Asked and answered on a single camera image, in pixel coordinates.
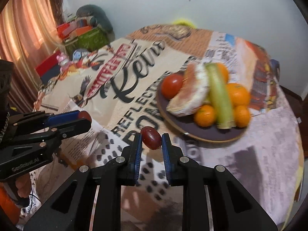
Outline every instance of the orange box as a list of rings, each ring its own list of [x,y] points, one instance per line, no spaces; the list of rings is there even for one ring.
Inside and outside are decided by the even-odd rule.
[[[85,27],[77,28],[72,33],[70,33],[70,38],[73,39],[77,36],[80,36],[80,35],[88,32],[88,31],[90,31],[91,29],[93,29],[92,26],[85,26]]]

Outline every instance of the fruit bowl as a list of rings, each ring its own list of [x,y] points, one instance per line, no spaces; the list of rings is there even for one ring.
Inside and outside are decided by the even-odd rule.
[[[176,117],[170,114],[166,107],[169,103],[161,94],[161,83],[159,84],[156,92],[157,108],[160,111],[161,116],[176,130],[182,134],[188,135],[194,139],[212,142],[212,143],[225,143],[234,141],[241,137],[247,128],[233,127],[231,129],[218,129],[216,124],[210,127],[200,127],[195,124],[193,115]]]

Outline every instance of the red grape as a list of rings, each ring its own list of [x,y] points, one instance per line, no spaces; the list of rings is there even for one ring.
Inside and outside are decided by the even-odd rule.
[[[143,127],[140,131],[142,142],[152,150],[158,149],[161,146],[161,135],[155,128],[150,126]]]
[[[92,122],[92,117],[89,115],[87,111],[80,111],[78,114],[78,119],[85,118],[88,121]]]

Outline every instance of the red object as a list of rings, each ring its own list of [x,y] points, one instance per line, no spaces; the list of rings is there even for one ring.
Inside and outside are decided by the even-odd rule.
[[[162,95],[170,100],[177,95],[183,85],[183,76],[179,74],[168,75],[161,84]]]
[[[45,74],[48,70],[50,70],[53,66],[56,66],[58,64],[57,56],[60,54],[61,51],[58,50],[36,67],[35,70],[36,72],[38,72],[40,77],[42,77],[42,75]]]
[[[158,149],[161,146],[161,135],[155,128],[146,126],[140,131],[142,142],[152,150]]]
[[[69,26],[70,26],[69,23],[64,23],[64,24],[61,24],[59,27],[57,27],[57,32],[61,40],[64,40],[65,38],[69,37],[69,34],[68,35],[63,34],[63,31],[67,29]]]
[[[70,26],[63,30],[62,34],[68,37],[77,28],[77,22],[73,21],[70,23]]]
[[[78,119],[85,118],[92,123],[92,117],[87,111],[80,111],[78,114]]]
[[[16,207],[14,202],[7,195],[7,192],[0,186],[0,206],[4,213],[11,220],[13,225],[16,225],[19,220],[20,209]]]

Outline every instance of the green bag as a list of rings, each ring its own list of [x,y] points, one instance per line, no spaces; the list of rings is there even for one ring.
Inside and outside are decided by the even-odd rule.
[[[72,59],[73,53],[76,49],[87,49],[89,52],[93,52],[109,43],[110,42],[105,33],[96,27],[73,40],[67,41],[64,45],[67,54],[70,59]]]

